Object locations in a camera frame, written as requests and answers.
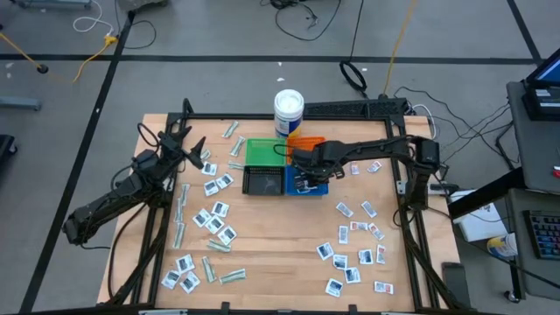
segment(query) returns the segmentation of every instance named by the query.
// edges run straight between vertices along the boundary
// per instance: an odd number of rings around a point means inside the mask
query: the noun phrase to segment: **green container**
[[[245,165],[249,166],[285,166],[286,165],[286,140],[278,138],[252,138],[247,139],[247,154]]]

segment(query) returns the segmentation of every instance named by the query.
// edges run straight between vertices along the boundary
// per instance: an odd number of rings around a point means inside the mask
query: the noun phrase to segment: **orange container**
[[[313,151],[315,144],[320,144],[324,141],[324,136],[299,136],[288,138],[288,157],[286,162],[288,162],[288,165],[291,165],[291,153],[293,152],[292,148]]]

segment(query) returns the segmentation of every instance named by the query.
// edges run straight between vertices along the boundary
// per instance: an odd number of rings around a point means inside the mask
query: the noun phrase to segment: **white lid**
[[[285,118],[297,118],[304,112],[304,97],[296,90],[282,90],[274,98],[274,110]]]

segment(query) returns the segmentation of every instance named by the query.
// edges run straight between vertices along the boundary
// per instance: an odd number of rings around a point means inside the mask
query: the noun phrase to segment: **white cable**
[[[430,118],[430,120],[431,120],[431,125],[432,125],[432,127],[433,127],[433,129],[434,129],[434,135],[433,135],[431,138],[432,138],[432,139],[435,139],[436,136],[438,135],[438,129],[436,128],[436,122],[434,121],[434,117],[431,115],[430,110],[429,110],[424,104],[417,104],[417,105],[414,105],[414,106],[412,107],[412,109],[415,109],[415,108],[417,108],[417,107],[421,107],[421,108],[425,109],[426,112],[428,112],[428,117]]]
[[[110,23],[107,23],[105,21],[102,21],[101,18],[103,16],[103,9],[101,7],[101,5],[95,1],[92,0],[92,2],[94,4],[97,4],[97,7],[99,8],[99,17],[95,18],[95,17],[78,17],[76,18],[73,23],[72,23],[72,27],[75,31],[77,32],[89,32],[91,31],[98,23],[101,23],[103,25],[106,25],[108,27],[110,27],[111,29],[108,31],[107,36],[110,36],[111,34],[113,34],[113,31],[115,30],[115,28],[113,27],[113,25],[111,25]],[[80,21],[80,20],[89,20],[89,21],[94,21],[93,24],[91,24],[91,26],[89,26],[87,29],[79,29],[76,27],[76,22]]]

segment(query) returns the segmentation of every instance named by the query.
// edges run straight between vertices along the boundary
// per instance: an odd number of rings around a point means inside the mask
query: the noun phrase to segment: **keyboard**
[[[523,211],[535,255],[560,260],[560,211]]]
[[[363,116],[365,118],[399,115],[408,110],[405,98],[388,98],[363,101],[329,101],[306,103],[305,115]]]

